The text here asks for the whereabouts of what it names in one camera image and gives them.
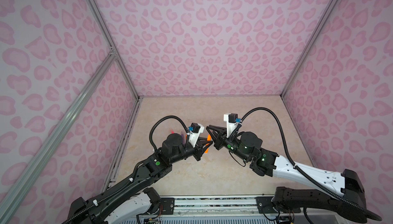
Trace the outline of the orange highlighter pen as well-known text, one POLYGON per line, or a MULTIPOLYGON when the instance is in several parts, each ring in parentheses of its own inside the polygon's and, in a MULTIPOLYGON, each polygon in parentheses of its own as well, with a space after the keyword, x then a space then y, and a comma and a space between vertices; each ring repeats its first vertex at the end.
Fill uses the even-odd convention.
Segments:
POLYGON ((208 153, 208 148, 211 146, 211 144, 212 144, 212 137, 211 137, 211 135, 208 135, 208 137, 207 137, 207 143, 206 143, 206 145, 205 145, 205 151, 204 151, 204 153, 208 153))

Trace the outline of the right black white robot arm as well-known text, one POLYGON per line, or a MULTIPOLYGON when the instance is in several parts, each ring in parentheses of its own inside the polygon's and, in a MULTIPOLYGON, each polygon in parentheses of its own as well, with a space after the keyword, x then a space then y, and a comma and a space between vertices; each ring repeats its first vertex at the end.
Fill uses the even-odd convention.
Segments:
POLYGON ((321 170, 262 148, 262 140, 252 132, 241 132, 235 138, 223 127, 208 126, 217 150, 236 155, 260 177, 276 177, 309 186, 309 189, 277 187, 270 207, 276 212, 290 213, 309 208, 329 210, 352 222, 364 224, 373 219, 366 208, 364 188, 356 172, 321 170))

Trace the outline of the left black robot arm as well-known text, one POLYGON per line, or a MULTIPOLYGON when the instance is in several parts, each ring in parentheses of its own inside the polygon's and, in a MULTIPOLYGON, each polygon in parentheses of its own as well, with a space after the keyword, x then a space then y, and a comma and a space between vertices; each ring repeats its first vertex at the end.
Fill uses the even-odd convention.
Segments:
POLYGON ((193 156, 197 161, 213 144, 213 140, 197 139, 196 145, 183 144, 179 134, 170 134, 162 146, 148 158, 138 162, 133 172, 120 183, 94 197, 75 200, 70 207, 65 224, 108 224, 110 215, 114 215, 123 203, 139 191, 156 183, 169 174, 173 164, 193 156))

